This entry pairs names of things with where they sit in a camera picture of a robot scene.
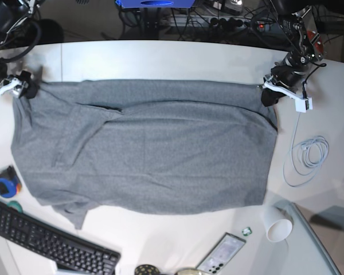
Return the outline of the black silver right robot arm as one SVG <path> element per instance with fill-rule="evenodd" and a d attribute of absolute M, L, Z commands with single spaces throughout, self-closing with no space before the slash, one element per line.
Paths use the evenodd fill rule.
<path fill-rule="evenodd" d="M 42 4 L 43 1 L 0 1 L 0 50 L 17 39 L 15 31 L 23 23 L 29 23 L 36 31 L 33 42 L 23 52 L 10 58 L 0 57 L 0 96 L 10 92 L 16 98 L 32 99 L 37 95 L 38 85 L 32 74 L 25 70 L 19 75 L 8 74 L 7 65 L 20 60 L 38 45 L 42 30 L 34 16 Z"/>

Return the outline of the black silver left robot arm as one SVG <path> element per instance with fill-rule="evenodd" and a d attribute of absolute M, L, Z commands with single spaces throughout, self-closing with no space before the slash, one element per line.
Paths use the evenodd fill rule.
<path fill-rule="evenodd" d="M 270 7 L 255 14 L 250 20 L 253 34 L 269 48 L 269 44 L 259 31 L 259 21 L 271 15 L 290 43 L 291 48 L 281 62 L 277 62 L 270 73 L 265 75 L 261 90 L 261 102 L 270 107 L 287 96 L 294 100 L 297 112 L 305 113 L 313 109 L 312 98 L 307 95 L 306 85 L 312 75 L 309 70 L 326 66 L 322 63 L 324 49 L 318 32 L 311 4 L 306 1 L 271 1 Z"/>

